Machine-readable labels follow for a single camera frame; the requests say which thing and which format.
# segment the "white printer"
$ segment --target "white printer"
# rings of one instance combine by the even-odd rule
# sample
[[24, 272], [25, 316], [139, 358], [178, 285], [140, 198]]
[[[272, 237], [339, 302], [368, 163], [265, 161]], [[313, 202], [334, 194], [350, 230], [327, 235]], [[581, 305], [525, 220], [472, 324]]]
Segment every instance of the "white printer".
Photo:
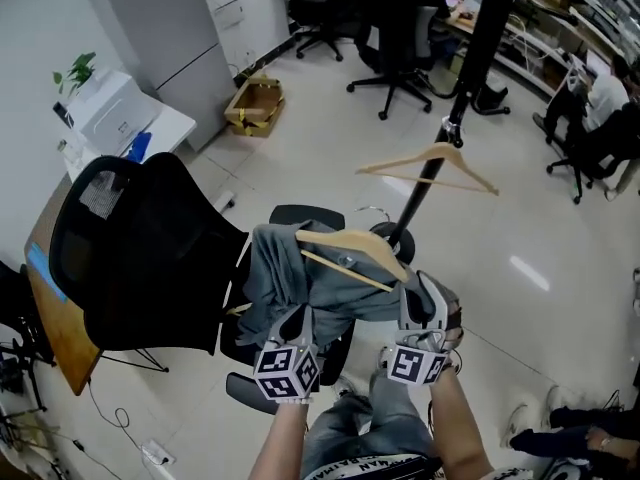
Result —
[[121, 155], [157, 110], [126, 73], [100, 69], [69, 103], [73, 129], [103, 155]]

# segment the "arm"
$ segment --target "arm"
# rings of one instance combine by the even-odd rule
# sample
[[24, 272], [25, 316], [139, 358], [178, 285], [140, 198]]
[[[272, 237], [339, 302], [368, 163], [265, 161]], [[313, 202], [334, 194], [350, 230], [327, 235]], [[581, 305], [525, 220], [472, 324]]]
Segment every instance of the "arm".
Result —
[[278, 407], [249, 480], [299, 480], [308, 404]]
[[453, 12], [451, 13], [451, 16], [449, 16], [446, 20], [444, 20], [444, 22], [447, 25], [453, 25], [456, 21], [458, 21], [458, 18], [460, 17], [461, 14], [462, 14], [462, 5], [459, 5], [453, 10]]
[[604, 77], [596, 78], [596, 81], [591, 87], [589, 87], [587, 84], [587, 87], [589, 89], [589, 94], [587, 94], [587, 101], [589, 102], [589, 105], [591, 105], [592, 107], [597, 107], [604, 96], [604, 89], [602, 87], [603, 78]]
[[620, 459], [625, 459], [635, 464], [640, 442], [613, 437], [598, 427], [590, 429], [586, 439], [587, 446], [590, 450], [610, 453]]
[[493, 471], [453, 368], [431, 386], [436, 450], [447, 480], [479, 480]]

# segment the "jeans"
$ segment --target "jeans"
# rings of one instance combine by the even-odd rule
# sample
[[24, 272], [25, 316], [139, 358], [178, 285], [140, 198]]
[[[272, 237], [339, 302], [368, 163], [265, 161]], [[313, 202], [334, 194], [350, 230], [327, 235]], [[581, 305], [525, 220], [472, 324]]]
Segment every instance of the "jeans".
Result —
[[589, 429], [597, 426], [616, 437], [624, 437], [620, 428], [623, 415], [619, 412], [580, 411], [563, 407], [553, 411], [549, 418], [552, 428], [562, 427], [562, 430], [547, 433], [528, 429], [512, 438], [510, 444], [514, 450], [536, 457], [592, 460], [595, 455], [602, 454], [587, 448], [585, 436]]
[[620, 177], [620, 181], [618, 181], [618, 184], [616, 185], [616, 192], [618, 192], [618, 194], [622, 194], [625, 190], [627, 190], [627, 187], [631, 183], [631, 180], [633, 179], [633, 176], [638, 171], [638, 169], [640, 169], [640, 158], [629, 160], [627, 167]]
[[553, 135], [558, 126], [558, 119], [562, 116], [569, 120], [567, 128], [567, 145], [574, 142], [576, 137], [584, 135], [585, 129], [582, 124], [584, 117], [584, 103], [582, 98], [573, 94], [565, 85], [558, 94], [549, 102], [547, 114], [544, 117], [544, 127], [549, 135]]
[[[386, 375], [381, 370], [371, 377], [369, 399], [347, 394], [316, 419], [304, 443], [302, 478], [339, 460], [401, 453], [435, 455], [429, 453], [431, 436], [407, 386]], [[359, 436], [368, 421], [369, 432]]]

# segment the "cardboard box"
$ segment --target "cardboard box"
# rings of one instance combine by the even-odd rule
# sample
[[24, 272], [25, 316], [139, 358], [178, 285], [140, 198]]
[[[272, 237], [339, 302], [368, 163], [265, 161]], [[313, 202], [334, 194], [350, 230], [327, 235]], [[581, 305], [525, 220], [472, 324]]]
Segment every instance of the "cardboard box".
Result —
[[236, 135], [266, 138], [283, 107], [284, 94], [278, 80], [252, 77], [238, 90], [224, 115]]

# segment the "black pole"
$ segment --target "black pole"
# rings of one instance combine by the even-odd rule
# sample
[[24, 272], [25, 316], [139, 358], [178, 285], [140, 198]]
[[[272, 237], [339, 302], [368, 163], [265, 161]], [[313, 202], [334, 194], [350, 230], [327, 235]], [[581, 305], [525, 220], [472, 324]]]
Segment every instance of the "black pole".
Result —
[[[514, 0], [482, 0], [478, 21], [471, 37], [467, 55], [456, 83], [457, 97], [453, 103], [451, 114], [443, 119], [442, 126], [436, 137], [436, 142], [450, 142], [456, 147], [462, 147], [460, 124], [464, 113], [474, 98], [481, 84], [487, 78], [493, 57], [498, 50], [502, 33], [509, 19], [509, 13]], [[421, 178], [435, 179], [444, 160], [428, 160], [425, 162]], [[430, 184], [416, 183], [411, 197], [402, 210], [391, 236], [389, 244], [394, 247], [400, 242], [402, 233], [407, 229], [411, 219], [418, 211], [424, 196], [427, 195]]]

